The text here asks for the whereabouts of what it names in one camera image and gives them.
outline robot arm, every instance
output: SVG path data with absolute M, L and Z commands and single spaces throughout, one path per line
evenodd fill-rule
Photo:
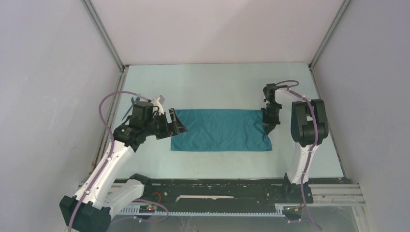
M 268 134 L 276 125 L 280 124 L 279 110 L 284 106 L 292 112 L 291 120 L 291 135 L 295 141 L 293 152 L 293 160 L 286 173 L 290 184 L 299 185 L 301 183 L 302 172 L 308 161 L 308 153 L 311 145 L 315 140 L 315 131 L 313 121 L 308 121 L 307 116 L 310 115 L 310 110 L 305 101 L 299 96 L 288 91 L 288 86 L 277 86 L 268 84 L 264 88 L 264 95 L 268 101 L 266 108 L 263 108 L 263 122 L 265 133 Z M 313 158 L 319 145 L 323 139 L 327 137 L 329 129 L 327 126 L 327 117 L 324 110 L 324 102 L 321 99 L 309 100 L 314 107 L 315 118 L 318 125 L 318 142 L 311 152 L 310 159 Z M 310 164 L 305 172 L 303 183 L 308 181 L 308 172 Z
M 66 225 L 69 224 L 74 208 L 81 201 L 74 218 L 73 229 L 80 232 L 107 231 L 111 219 L 131 201 L 142 196 L 144 184 L 134 179 L 128 180 L 117 191 L 107 194 L 121 167 L 147 136 L 155 135 L 157 139 L 162 139 L 188 131 L 179 121 L 173 108 L 169 109 L 172 122 L 167 123 L 162 108 L 163 101 L 163 96 L 159 96 L 150 102 L 137 102 L 133 106 L 132 115 L 114 130 L 114 141 L 111 141 L 85 184 L 73 197 L 64 196 L 61 200 L 60 209 Z M 113 154 L 109 156 L 113 143 Z

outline white table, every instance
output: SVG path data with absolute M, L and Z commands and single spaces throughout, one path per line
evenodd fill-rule
M 264 107 L 263 87 L 288 79 L 300 81 L 300 86 L 293 90 L 312 99 L 318 97 L 305 63 L 130 66 L 124 90 L 151 99 L 163 95 L 166 111 L 260 109 Z M 131 97 L 121 96 L 115 127 L 131 106 Z M 118 178 L 134 173 L 150 178 L 283 178 L 293 156 L 291 112 L 284 108 L 279 118 L 281 124 L 269 134 L 272 151 L 179 152 L 170 150 L 171 138 L 156 140 L 150 136 L 121 169 Z M 309 177 L 342 176 L 329 136 L 315 154 Z

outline red wire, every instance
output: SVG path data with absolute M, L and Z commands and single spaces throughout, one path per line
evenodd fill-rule
M 161 194 L 159 192 L 152 193 L 152 195 L 154 195 L 154 194 L 158 195 L 159 199 L 158 199 L 157 203 L 160 203 L 161 202 Z

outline white wall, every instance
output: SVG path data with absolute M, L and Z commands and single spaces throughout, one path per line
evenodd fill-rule
M 409 231 L 410 1 L 353 1 L 315 75 L 380 232 Z
M 95 0 L 125 64 L 310 62 L 343 0 Z
M 119 71 L 79 0 L 2 0 L 0 51 L 0 231 L 62 231 Z

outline blue-green fabric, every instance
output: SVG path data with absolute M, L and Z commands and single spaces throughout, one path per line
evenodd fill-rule
M 172 151 L 271 151 L 261 110 L 176 110 L 188 128 L 171 138 Z

